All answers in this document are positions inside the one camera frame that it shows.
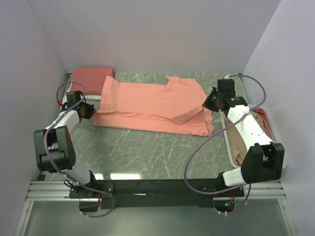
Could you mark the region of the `salmon pink t-shirt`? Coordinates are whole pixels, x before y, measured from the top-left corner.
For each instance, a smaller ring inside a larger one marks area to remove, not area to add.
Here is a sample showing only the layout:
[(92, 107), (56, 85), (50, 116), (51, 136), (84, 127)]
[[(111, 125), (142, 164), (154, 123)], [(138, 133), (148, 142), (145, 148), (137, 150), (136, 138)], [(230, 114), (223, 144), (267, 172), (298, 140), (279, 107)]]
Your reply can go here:
[(105, 79), (93, 124), (100, 127), (210, 136), (212, 112), (202, 107), (206, 94), (191, 78), (169, 76), (166, 85)]

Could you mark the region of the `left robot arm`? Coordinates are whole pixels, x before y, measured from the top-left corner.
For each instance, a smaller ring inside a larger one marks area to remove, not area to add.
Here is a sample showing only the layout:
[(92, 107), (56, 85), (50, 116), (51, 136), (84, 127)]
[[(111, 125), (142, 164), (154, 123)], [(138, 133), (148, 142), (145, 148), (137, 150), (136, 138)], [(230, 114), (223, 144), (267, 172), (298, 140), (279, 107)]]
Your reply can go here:
[(56, 173), (60, 170), (71, 183), (81, 185), (81, 192), (88, 198), (98, 193), (98, 184), (92, 171), (76, 163), (76, 153), (70, 131), (84, 119), (91, 119), (96, 112), (81, 91), (67, 92), (60, 113), (52, 124), (33, 133), (36, 164), (40, 171)]

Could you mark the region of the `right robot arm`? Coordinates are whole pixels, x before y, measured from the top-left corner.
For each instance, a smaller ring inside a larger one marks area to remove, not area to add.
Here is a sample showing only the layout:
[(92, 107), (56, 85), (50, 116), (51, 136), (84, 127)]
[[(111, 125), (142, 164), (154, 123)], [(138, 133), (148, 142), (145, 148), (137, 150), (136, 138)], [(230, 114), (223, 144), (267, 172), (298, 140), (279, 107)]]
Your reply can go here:
[(217, 80), (217, 87), (212, 88), (202, 106), (213, 112), (224, 112), (247, 149), (241, 166), (222, 174), (223, 180), (216, 184), (218, 194), (227, 196), (236, 185), (281, 178), (284, 147), (280, 143), (274, 143), (260, 128), (245, 99), (236, 96), (233, 79)]

